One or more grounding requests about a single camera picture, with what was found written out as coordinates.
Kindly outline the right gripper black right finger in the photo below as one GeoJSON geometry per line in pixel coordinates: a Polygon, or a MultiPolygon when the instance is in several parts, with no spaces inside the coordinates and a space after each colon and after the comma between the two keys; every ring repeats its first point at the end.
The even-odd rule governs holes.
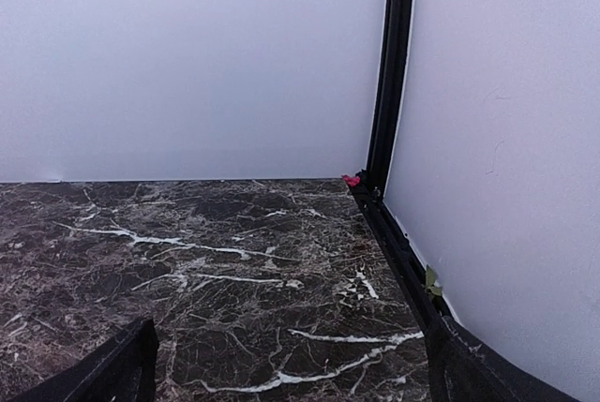
{"type": "Polygon", "coordinates": [[[433,401],[569,402],[574,398],[505,360],[479,338],[442,316],[426,331],[433,401]]]}

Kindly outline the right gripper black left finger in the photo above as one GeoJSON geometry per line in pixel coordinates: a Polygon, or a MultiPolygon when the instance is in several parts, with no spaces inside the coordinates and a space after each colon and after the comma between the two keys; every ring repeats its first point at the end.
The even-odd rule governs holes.
{"type": "Polygon", "coordinates": [[[158,336],[154,321],[137,318],[79,363],[15,396],[17,402],[152,402],[158,336]]]}

